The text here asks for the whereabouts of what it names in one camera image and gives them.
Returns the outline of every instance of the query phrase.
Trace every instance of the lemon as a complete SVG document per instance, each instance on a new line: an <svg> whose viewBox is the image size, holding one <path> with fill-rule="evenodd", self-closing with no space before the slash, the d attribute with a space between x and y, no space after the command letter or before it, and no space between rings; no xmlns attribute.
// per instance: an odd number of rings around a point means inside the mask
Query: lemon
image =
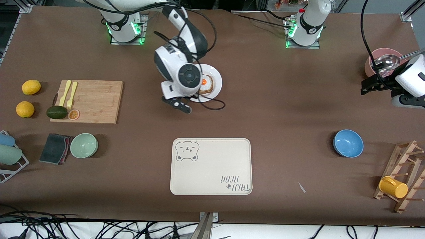
<svg viewBox="0 0 425 239"><path fill-rule="evenodd" d="M38 80L28 80L22 85L22 92L26 95L37 93L41 89L41 84Z"/></svg>
<svg viewBox="0 0 425 239"><path fill-rule="evenodd" d="M34 105L28 101L22 101L16 106L16 113L22 118L31 117L34 114Z"/></svg>

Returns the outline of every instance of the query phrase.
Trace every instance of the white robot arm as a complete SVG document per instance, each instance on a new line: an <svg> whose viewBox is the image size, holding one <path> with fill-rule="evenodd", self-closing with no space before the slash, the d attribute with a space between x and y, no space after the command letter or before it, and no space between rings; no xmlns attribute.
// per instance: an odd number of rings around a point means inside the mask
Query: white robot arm
<svg viewBox="0 0 425 239"><path fill-rule="evenodd" d="M295 15L297 24L288 37L301 46L313 44L319 38L331 8L329 0L310 0L305 11Z"/></svg>
<svg viewBox="0 0 425 239"><path fill-rule="evenodd" d="M425 108L425 49L408 62L397 67L388 77L373 75L362 81L361 94L371 91L391 90L394 106Z"/></svg>
<svg viewBox="0 0 425 239"><path fill-rule="evenodd" d="M154 61L166 81L161 83L162 100L185 113L191 107L181 102L182 98L197 96L201 86L202 69L193 62L211 50L205 36L188 20L184 8L166 0L77 0L101 11L115 40L130 42L138 36L134 26L139 11L156 10L179 30L172 39L155 50Z"/></svg>

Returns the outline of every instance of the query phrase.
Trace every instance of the pink bowl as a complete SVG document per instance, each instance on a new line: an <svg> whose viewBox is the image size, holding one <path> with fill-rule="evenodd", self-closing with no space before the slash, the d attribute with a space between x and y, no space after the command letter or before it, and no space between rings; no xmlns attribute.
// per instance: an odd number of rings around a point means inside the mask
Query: pink bowl
<svg viewBox="0 0 425 239"><path fill-rule="evenodd" d="M399 53L396 50L390 49L390 48L379 48L379 49L376 49L372 52L372 56L374 57L375 60L378 59L379 57L383 56L383 55L386 55L386 54L393 54L393 55L396 55L398 57L402 56L401 53ZM400 60L400 65L405 63L406 61L407 61L406 59ZM371 58L368 57L368 59L365 63L365 73L368 77L375 75L375 72L370 65L371 63L372 63ZM391 75L393 73L393 71L394 70L384 71L384 72L381 72L380 75L382 77L387 77L387 76Z"/></svg>

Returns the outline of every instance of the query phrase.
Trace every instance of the brown table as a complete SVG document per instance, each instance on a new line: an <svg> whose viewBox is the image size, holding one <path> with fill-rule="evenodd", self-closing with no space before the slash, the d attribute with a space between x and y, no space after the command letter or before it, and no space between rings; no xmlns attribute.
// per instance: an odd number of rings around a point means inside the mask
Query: brown table
<svg viewBox="0 0 425 239"><path fill-rule="evenodd" d="M24 14L0 67L0 126L31 163L0 185L0 202L82 218L196 221L199 212L214 211L224 222L240 223L425 224L423 202L398 214L393 201L372 198L394 144L424 139L425 111L393 107L388 91L360 95L367 52L359 14L330 14L320 50L302 50L286 49L279 27L203 12L218 41L201 62L220 71L218 98L227 107L209 111L193 103L190 115L160 100L163 78L153 52L164 42L152 32L178 33L163 16L149 22L144 46L111 46L95 9L34 7ZM208 22L189 14L211 44ZM249 16L279 23L262 13ZM365 22L372 49L406 54L419 48L411 25L397 14L367 14ZM40 80L42 93L23 95L28 79ZM118 123L49 122L45 111L62 79L124 81ZM23 100L35 104L35 117L15 114ZM332 148L333 135L345 128L365 142L358 158L342 158ZM93 158L70 156L62 166L38 162L48 133L83 132L99 140ZM248 138L252 193L174 196L171 145L179 137Z"/></svg>

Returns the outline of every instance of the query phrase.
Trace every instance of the wooden cutting board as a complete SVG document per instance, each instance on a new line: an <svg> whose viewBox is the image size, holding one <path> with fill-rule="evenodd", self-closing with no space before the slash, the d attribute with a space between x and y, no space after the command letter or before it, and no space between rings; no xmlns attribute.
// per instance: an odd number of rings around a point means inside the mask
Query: wooden cutting board
<svg viewBox="0 0 425 239"><path fill-rule="evenodd" d="M55 105L59 105L63 96L67 80L62 80ZM95 123L95 124L115 124L118 117L119 103L121 101L122 81L109 80L72 80L77 81L78 86L75 91L72 109L80 111L80 117L76 120L50 119L51 122L72 122L72 123ZM71 97L72 86L69 88L65 99L66 102Z"/></svg>

